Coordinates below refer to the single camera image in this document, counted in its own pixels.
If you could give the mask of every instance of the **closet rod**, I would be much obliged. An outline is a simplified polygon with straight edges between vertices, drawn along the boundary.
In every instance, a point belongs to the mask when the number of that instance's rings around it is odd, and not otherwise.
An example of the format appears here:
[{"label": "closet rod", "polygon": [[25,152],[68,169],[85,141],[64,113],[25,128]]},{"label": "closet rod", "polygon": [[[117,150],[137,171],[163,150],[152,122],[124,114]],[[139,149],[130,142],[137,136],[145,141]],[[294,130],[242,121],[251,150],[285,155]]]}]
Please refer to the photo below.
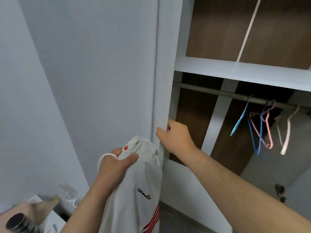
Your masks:
[{"label": "closet rod", "polygon": [[[173,82],[173,86],[178,86],[181,88],[185,88],[185,89],[189,89],[189,90],[197,91],[197,92],[209,93],[209,94],[217,95],[217,96],[230,97],[230,98],[237,99],[240,101],[247,101],[249,98],[249,96],[245,96],[245,95],[240,95],[240,94],[231,93],[231,92],[225,92],[225,91],[211,89],[211,88],[194,86],[194,85],[190,85],[190,84],[186,84],[186,83]],[[260,99],[260,98],[256,98],[256,97],[250,98],[249,101],[251,103],[256,103],[256,104],[261,104],[261,105],[266,104],[265,99]],[[280,109],[286,109],[286,110],[295,110],[297,108],[297,105],[289,105],[289,104],[277,102],[276,107],[280,108]],[[311,108],[308,108],[308,107],[301,107],[301,110],[303,110],[306,113],[311,112]]]}]

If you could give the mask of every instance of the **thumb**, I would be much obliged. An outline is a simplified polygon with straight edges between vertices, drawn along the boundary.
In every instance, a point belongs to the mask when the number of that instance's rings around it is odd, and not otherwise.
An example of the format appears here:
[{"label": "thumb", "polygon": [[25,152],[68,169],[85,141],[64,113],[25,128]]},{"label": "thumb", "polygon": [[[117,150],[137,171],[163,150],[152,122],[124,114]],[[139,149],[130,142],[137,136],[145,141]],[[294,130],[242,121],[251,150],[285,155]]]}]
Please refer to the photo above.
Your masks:
[{"label": "thumb", "polygon": [[121,162],[122,162],[123,166],[127,169],[130,166],[132,166],[137,160],[138,160],[138,154],[133,153],[129,157],[121,160]]},{"label": "thumb", "polygon": [[165,131],[163,131],[162,128],[158,127],[156,129],[156,133],[155,135],[159,138],[159,140],[163,143],[163,140],[165,139],[165,137],[168,135]]}]

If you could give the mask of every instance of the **red stripe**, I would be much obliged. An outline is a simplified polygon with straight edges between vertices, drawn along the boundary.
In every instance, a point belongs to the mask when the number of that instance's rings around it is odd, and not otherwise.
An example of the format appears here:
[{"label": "red stripe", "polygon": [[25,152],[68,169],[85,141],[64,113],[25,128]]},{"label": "red stripe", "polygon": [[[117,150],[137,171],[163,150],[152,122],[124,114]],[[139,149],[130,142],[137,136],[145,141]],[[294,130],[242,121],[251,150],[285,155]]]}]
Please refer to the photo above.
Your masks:
[{"label": "red stripe", "polygon": [[159,212],[159,205],[158,205],[157,208],[155,209],[155,213],[153,214],[153,216],[152,216],[150,222],[142,229],[142,232],[143,232],[143,230],[147,229],[147,228],[150,226],[152,220],[153,220],[153,219],[155,218],[155,216],[157,215],[157,212]]},{"label": "red stripe", "polygon": [[154,217],[153,220],[151,221],[150,226],[148,227],[148,229],[146,229],[146,230],[144,231],[144,233],[148,233],[148,232],[151,232],[151,231],[153,230],[155,223],[159,220],[158,218],[159,218],[159,212],[157,211],[155,217]]},{"label": "red stripe", "polygon": [[154,220],[153,224],[149,227],[149,230],[147,231],[147,233],[151,233],[153,231],[153,228],[155,227],[155,225],[156,225],[156,223],[158,222],[159,219],[160,218],[159,218],[159,213],[158,213],[158,216]]}]

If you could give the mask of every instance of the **bottle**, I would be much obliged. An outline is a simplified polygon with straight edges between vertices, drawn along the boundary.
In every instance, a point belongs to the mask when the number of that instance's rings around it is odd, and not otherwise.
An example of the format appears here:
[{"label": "bottle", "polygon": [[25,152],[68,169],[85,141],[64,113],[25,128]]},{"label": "bottle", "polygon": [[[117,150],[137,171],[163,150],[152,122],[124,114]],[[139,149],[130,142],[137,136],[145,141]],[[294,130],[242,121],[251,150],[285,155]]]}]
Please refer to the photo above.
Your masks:
[{"label": "bottle", "polygon": [[23,213],[12,216],[5,227],[13,233],[42,233],[40,228]]}]

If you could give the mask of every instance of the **person's left arm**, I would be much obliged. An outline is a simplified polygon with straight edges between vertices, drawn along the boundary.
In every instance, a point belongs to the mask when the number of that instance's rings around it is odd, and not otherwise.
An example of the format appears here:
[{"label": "person's left arm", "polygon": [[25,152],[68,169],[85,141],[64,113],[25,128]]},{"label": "person's left arm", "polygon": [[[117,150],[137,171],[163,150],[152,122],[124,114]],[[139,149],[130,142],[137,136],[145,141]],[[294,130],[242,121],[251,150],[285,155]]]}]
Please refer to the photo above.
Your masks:
[{"label": "person's left arm", "polygon": [[[116,156],[121,152],[122,148],[111,151]],[[137,159],[136,153],[123,160],[105,156],[93,186],[79,203],[61,233],[98,233],[107,198],[120,183],[126,170]]]}]

